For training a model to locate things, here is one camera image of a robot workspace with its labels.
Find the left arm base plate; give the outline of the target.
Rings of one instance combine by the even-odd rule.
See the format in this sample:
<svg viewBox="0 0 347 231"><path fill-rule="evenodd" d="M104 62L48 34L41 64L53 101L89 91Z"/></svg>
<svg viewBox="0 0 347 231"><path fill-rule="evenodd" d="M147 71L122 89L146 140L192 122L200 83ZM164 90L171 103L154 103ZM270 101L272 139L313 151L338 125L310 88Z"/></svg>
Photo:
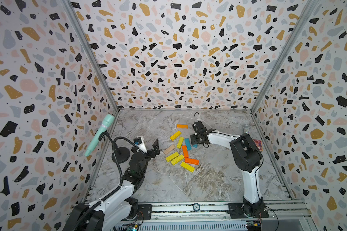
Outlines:
<svg viewBox="0 0 347 231"><path fill-rule="evenodd" d="M127 220L151 220L152 204L136 204L131 206Z"/></svg>

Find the yellow block scuffed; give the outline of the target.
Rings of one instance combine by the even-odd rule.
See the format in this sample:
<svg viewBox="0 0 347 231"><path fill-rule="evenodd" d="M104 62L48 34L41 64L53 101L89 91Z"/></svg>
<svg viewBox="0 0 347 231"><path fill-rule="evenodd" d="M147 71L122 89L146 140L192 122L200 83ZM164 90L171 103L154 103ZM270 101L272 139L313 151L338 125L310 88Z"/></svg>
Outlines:
<svg viewBox="0 0 347 231"><path fill-rule="evenodd" d="M170 137L170 140L174 141L174 140L177 139L180 135L181 135L181 131L177 131L176 133L174 133L174 134Z"/></svg>

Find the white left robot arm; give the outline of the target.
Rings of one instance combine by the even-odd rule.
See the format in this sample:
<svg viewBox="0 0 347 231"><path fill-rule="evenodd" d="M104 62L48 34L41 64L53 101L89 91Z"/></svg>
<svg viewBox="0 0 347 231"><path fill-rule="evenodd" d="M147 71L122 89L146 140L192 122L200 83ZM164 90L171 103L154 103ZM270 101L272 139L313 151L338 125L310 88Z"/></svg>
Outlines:
<svg viewBox="0 0 347 231"><path fill-rule="evenodd" d="M138 200L132 196L144 182L148 163L160 154L160 148L158 139L152 149L146 149L142 136L134 138L134 143L134 153L122 176L122 185L89 204L76 205L64 231L111 231L123 219L137 218Z"/></svg>

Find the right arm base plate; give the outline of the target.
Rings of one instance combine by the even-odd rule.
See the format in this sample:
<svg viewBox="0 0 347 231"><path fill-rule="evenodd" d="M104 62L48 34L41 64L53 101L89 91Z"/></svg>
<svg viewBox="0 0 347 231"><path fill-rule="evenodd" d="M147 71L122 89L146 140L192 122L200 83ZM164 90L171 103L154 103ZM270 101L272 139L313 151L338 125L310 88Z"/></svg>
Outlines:
<svg viewBox="0 0 347 231"><path fill-rule="evenodd" d="M227 213L231 218L269 218L264 203L229 203Z"/></svg>

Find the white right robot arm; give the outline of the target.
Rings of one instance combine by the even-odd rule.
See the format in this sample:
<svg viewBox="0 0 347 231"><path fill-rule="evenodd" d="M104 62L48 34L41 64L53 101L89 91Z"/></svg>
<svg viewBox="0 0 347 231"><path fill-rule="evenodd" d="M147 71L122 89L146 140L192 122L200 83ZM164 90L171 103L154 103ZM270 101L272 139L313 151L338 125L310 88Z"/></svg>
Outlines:
<svg viewBox="0 0 347 231"><path fill-rule="evenodd" d="M251 136L247 133L230 135L215 129L208 130L201 121L194 122L192 127L192 144L216 144L231 150L235 164L243 175L243 213L248 217L258 215L265 208L259 185L259 169L264 159Z"/></svg>

